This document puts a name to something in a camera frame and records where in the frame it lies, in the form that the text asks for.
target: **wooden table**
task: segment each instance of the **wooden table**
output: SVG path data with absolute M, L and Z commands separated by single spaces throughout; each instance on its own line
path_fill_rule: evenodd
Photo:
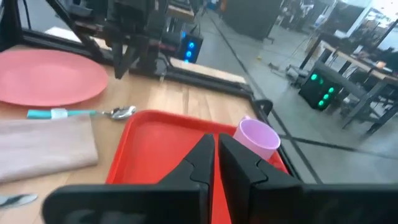
M 342 57 L 346 60 L 346 63 L 342 66 L 340 71 L 338 72 L 340 75 L 342 75 L 345 70 L 351 65 L 355 65 L 365 71 L 367 71 L 370 75 L 376 77 L 379 79 L 379 82 L 369 91 L 365 92 L 362 89 L 358 88 L 356 85 L 352 84 L 349 80 L 346 80 L 344 78 L 340 78 L 341 84 L 346 88 L 346 90 L 350 93 L 361 93 L 361 94 L 356 94 L 356 96 L 359 98 L 358 104 L 348 113 L 346 118 L 343 120 L 343 128 L 347 127 L 356 117 L 360 116 L 363 111 L 366 111 L 370 107 L 370 103 L 373 101 L 373 99 L 377 96 L 380 95 L 380 93 L 383 91 L 383 89 L 387 85 L 394 85 L 398 86 L 398 78 L 394 77 L 392 75 L 382 73 L 377 70 L 373 70 L 372 67 L 367 65 L 364 62 L 359 61 L 358 59 L 334 48 L 331 46 L 329 43 L 321 40 L 321 38 L 318 38 L 317 41 L 315 42 L 314 46 L 312 49 L 309 51 L 308 55 L 304 59 L 303 63 L 301 64 L 300 68 L 303 69 L 305 64 L 308 62 L 309 58 L 311 55 L 314 53 L 315 49 L 319 45 L 319 43 L 322 42 L 323 46 L 325 47 L 325 51 L 322 53 L 320 58 L 318 59 L 319 62 L 325 63 L 329 56 L 332 53 L 337 54 L 337 56 Z M 398 105 L 394 105 L 387 113 L 384 113 L 379 119 L 374 119 L 374 118 L 369 118 L 369 121 L 374 122 L 372 125 L 371 129 L 369 129 L 368 133 L 374 133 L 377 131 L 379 128 L 381 128 L 387 121 L 389 121 L 396 113 L 398 112 Z
M 28 47 L 18 46 L 15 49 L 26 48 Z M 67 106 L 68 109 L 111 110 L 118 106 L 134 105 L 138 110 L 156 109 L 232 125 L 237 125 L 246 114 L 255 117 L 250 102 L 244 98 L 176 82 L 160 82 L 137 75 L 125 75 L 121 80 L 117 80 L 114 78 L 113 67 L 104 67 L 109 75 L 109 84 L 105 91 L 91 100 Z M 23 106 L 0 103 L 0 119 L 24 119 L 27 110 L 28 108 Z M 40 216 L 42 202 L 46 195 L 57 187 L 67 184 L 105 182 L 124 123 L 104 117 L 93 118 L 92 122 L 99 154 L 98 165 L 0 184 L 2 195 L 22 193 L 39 195 L 39 198 L 29 205 L 0 210 L 0 224 L 43 223 Z
M 188 10 L 176 7 L 176 6 L 169 5 L 169 7 L 167 8 L 166 14 L 168 16 L 174 17 L 176 19 L 181 19 L 184 22 L 193 22 L 195 20 L 195 15 L 194 15 L 192 9 L 190 11 L 188 11 Z
M 349 65 L 353 64 L 353 65 L 357 66 L 358 68 L 361 68 L 361 69 L 363 69 L 363 70 L 365 70 L 367 72 L 372 69 L 369 65 L 359 61 L 358 59 L 356 59 L 356 58 L 354 58 L 354 57 L 352 57 L 352 56 L 350 56 L 350 55 L 348 55 L 348 54 L 346 54 L 346 53 L 344 53 L 344 52 L 342 52 L 340 50 L 337 50 L 336 48 L 332 47 L 329 43 L 327 43 L 325 41 L 322 41 L 322 43 L 323 43 L 324 48 L 326 48 L 327 50 L 329 50 L 332 53 L 336 52 L 337 56 L 345 59 L 347 62 L 349 62 Z M 397 77 L 393 77 L 392 75 L 389 75 L 389 74 L 386 74 L 386 73 L 382 73 L 382 72 L 379 72 L 377 70 L 372 70 L 371 71 L 371 75 L 373 75 L 374 77 L 377 77 L 380 80 L 383 80 L 383 79 L 387 78 L 387 79 L 390 79 L 391 81 L 398 82 L 398 78 Z

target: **pink cup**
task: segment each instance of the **pink cup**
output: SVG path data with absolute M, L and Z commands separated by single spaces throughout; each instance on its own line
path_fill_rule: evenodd
M 241 120 L 233 137 L 264 160 L 280 146 L 278 134 L 269 125 L 248 116 Z

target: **utensil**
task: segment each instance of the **utensil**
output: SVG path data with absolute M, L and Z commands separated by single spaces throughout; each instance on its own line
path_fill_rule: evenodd
M 114 120 L 128 119 L 131 117 L 137 108 L 135 106 L 127 106 L 123 108 L 115 108 L 109 112 L 106 111 L 95 111 L 95 110 L 66 110 L 66 109 L 52 109 L 52 110 L 29 110 L 27 112 L 27 118 L 29 119 L 57 119 L 66 118 L 69 116 L 89 114 L 96 115 L 102 114 Z
M 0 208 L 13 208 L 33 202 L 37 199 L 37 194 L 21 194 L 13 196 L 0 195 Z

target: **teal spoon handle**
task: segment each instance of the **teal spoon handle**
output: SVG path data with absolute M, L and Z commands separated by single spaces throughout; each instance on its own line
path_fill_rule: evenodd
M 75 116 L 81 114 L 95 115 L 97 112 L 95 110 L 70 110 L 68 111 L 68 116 Z M 29 110 L 27 112 L 28 119 L 51 119 L 50 110 Z

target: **red tray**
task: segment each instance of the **red tray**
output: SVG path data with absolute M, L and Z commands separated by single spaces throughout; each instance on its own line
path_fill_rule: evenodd
M 107 184 L 156 184 L 173 170 L 205 133 L 215 139 L 212 224 L 230 224 L 218 163 L 218 135 L 236 127 L 154 110 L 136 113 L 126 124 Z M 287 173 L 278 153 L 268 160 Z

